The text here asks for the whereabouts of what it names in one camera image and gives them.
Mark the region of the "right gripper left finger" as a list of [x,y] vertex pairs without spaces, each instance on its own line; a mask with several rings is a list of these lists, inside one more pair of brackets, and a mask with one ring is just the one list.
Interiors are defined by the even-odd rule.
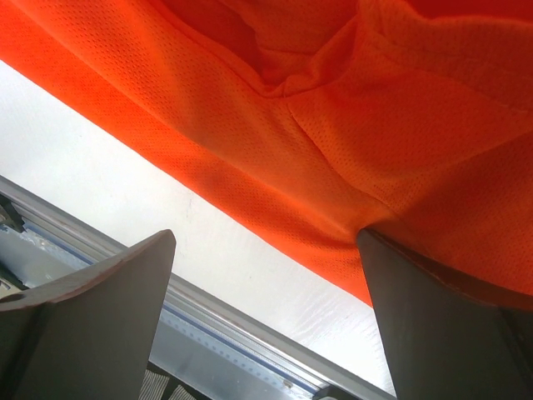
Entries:
[[171,276],[160,231],[1,300],[3,399],[137,399]]

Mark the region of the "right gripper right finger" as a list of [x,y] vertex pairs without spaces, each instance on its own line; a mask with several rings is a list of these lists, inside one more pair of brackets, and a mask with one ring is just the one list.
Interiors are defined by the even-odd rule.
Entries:
[[530,399],[532,297],[370,229],[357,246],[399,399]]

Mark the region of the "orange t shirt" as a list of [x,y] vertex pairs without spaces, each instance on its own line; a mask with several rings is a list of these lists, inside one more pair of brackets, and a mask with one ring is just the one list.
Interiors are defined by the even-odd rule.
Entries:
[[532,292],[529,1],[4,1],[1,59],[364,302],[367,227]]

